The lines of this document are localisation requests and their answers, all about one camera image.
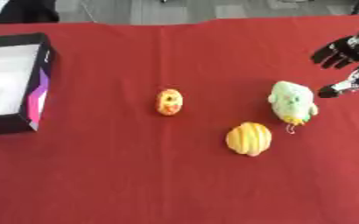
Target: robotic hand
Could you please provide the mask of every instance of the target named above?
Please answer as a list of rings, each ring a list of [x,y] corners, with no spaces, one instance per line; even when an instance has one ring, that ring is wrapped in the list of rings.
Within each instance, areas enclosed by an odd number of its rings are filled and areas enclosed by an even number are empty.
[[[312,61],[315,64],[321,64],[323,68],[337,69],[359,62],[359,33],[356,36],[340,38],[322,47],[312,56]],[[357,90],[359,90],[359,67],[346,80],[323,87],[319,91],[319,97],[337,97]]]

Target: open box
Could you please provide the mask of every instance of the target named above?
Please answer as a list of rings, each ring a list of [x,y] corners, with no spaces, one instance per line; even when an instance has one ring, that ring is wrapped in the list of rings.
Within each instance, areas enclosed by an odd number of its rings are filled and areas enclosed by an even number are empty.
[[[43,33],[0,36],[0,134],[38,129],[53,56]]]

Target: floor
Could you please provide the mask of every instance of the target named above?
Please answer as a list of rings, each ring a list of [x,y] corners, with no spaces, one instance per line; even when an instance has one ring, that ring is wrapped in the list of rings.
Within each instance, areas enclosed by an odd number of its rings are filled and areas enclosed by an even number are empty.
[[[341,15],[355,0],[57,0],[62,22],[99,22],[122,25],[197,23],[213,18],[256,18]]]

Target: green stuffed animal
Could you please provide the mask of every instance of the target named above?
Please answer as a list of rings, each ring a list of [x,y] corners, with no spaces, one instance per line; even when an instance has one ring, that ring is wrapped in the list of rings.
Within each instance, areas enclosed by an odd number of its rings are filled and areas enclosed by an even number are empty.
[[[308,87],[279,81],[273,86],[268,102],[282,121],[298,126],[305,125],[312,116],[319,114],[313,98],[313,92]]]

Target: plush toy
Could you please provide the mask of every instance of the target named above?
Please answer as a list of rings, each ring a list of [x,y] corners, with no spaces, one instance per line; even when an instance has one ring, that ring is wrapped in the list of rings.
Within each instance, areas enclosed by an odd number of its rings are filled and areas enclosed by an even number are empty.
[[[272,140],[271,132],[262,124],[245,122],[232,129],[226,136],[227,146],[238,154],[251,157],[266,151]]]
[[[308,87],[288,81],[276,83],[268,101],[275,114],[289,124],[288,132],[292,134],[294,127],[305,125],[312,116],[319,113],[313,102],[313,92]]]
[[[183,98],[179,91],[167,89],[158,95],[157,111],[164,116],[173,116],[180,112]]]

